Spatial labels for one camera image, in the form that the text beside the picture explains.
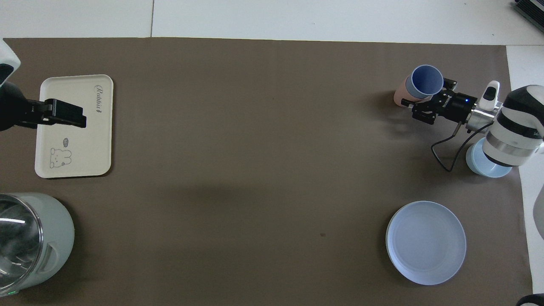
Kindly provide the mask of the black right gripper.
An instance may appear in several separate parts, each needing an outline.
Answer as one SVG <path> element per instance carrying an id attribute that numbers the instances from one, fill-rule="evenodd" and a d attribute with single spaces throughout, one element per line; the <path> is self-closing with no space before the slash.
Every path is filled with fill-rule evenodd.
<path id="1" fill-rule="evenodd" d="M 402 106 L 408 107 L 412 118 L 433 125 L 437 115 L 453 122 L 466 122 L 473 109 L 473 97 L 464 93 L 455 93 L 457 81 L 443 78 L 442 91 L 427 101 L 414 102 L 402 99 Z"/>

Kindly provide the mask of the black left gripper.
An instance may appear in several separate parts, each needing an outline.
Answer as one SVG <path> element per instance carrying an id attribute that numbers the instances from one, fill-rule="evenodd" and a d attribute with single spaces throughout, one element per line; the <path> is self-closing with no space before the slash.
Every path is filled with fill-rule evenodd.
<path id="1" fill-rule="evenodd" d="M 32 112 L 39 116 L 26 116 L 26 101 L 31 105 Z M 61 117 L 77 117 L 75 120 Z M 38 101 L 26 99 L 22 91 L 12 82 L 5 82 L 0 90 L 0 131 L 14 127 L 37 129 L 39 125 L 68 125 L 78 128 L 87 127 L 87 117 L 83 108 L 60 99 L 45 99 Z"/>

